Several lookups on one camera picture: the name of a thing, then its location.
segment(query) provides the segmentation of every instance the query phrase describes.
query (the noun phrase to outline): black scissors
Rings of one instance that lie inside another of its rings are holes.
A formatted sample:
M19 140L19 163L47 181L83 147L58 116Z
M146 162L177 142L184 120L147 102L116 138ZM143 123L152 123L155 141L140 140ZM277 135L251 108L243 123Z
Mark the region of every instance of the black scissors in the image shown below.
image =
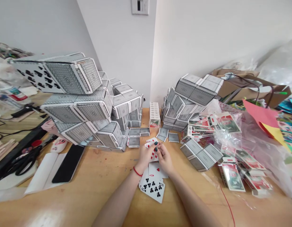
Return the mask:
M14 172L15 172L16 176L21 176L24 173L26 173L28 170L30 170L31 167L33 166L33 164L36 162L37 157L39 156L41 150L47 144L49 144L50 142L52 142L56 138L58 138L56 135L51 134L39 146L37 146L34 149L32 149L27 155L25 155L25 156L23 156L22 158L19 158L19 159L14 159L11 162L10 166L7 168L5 174L3 175L3 178L7 177L8 175L10 175L10 174L12 174Z

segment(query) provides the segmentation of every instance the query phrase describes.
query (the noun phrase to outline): plastic bottle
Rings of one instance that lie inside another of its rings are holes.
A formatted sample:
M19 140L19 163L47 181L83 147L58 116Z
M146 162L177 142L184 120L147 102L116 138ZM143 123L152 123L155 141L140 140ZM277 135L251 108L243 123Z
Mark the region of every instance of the plastic bottle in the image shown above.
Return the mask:
M31 102L31 99L19 91L16 87L5 80L0 79L0 92L9 96L18 103L25 105Z

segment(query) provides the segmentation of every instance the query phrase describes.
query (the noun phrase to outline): red wire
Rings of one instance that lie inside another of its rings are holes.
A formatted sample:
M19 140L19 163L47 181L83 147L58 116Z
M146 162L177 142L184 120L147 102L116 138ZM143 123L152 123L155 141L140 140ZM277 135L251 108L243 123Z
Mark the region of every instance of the red wire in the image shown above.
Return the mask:
M235 220L234 220L234 216L233 216L233 213L232 213L232 210L231 210L230 204L229 204L229 202L228 202L228 200L227 200L227 198L226 198L226 196L225 196L225 194L224 194L224 191L223 191L222 188L221 188L221 185L220 185L220 189L221 189L221 192L223 193L223 195L224 195L224 197L225 197L225 199L226 199L226 201L227 201L227 204L228 204L228 206L229 206L229 209L230 209L230 212L231 212L231 215L232 215L232 219L233 219L233 222L234 222L234 227L236 227L236 225L235 225Z

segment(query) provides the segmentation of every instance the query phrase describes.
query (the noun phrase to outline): pink object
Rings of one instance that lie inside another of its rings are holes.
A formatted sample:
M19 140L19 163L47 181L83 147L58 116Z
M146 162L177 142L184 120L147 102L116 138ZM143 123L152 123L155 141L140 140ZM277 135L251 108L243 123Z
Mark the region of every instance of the pink object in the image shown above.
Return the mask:
M248 113L254 118L256 123L259 125L259 127L264 132L267 132L267 131L266 131L265 127L262 125L262 123L264 123L268 126L274 127L274 128L279 128L278 122L276 120L276 118L278 117L277 111L274 111L271 109L265 109L263 107L259 107L259 106L254 105L246 100L243 100L243 104L244 104L246 110L248 111Z
M53 120L48 120L46 121L42 126L42 129L44 129L45 131L52 133L58 137L61 137L63 139L65 139L62 135L59 134L57 127L55 126Z

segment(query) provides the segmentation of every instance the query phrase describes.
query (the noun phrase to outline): red paper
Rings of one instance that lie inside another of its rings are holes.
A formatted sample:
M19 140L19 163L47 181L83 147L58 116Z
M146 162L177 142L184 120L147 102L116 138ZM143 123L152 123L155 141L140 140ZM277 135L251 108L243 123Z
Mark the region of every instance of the red paper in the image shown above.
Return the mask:
M255 119L256 123L263 131L270 135L270 133L266 130L262 123L274 128L279 128L278 122L276 120L276 118L278 117L277 111L259 107L246 100L243 100L243 104L248 113Z

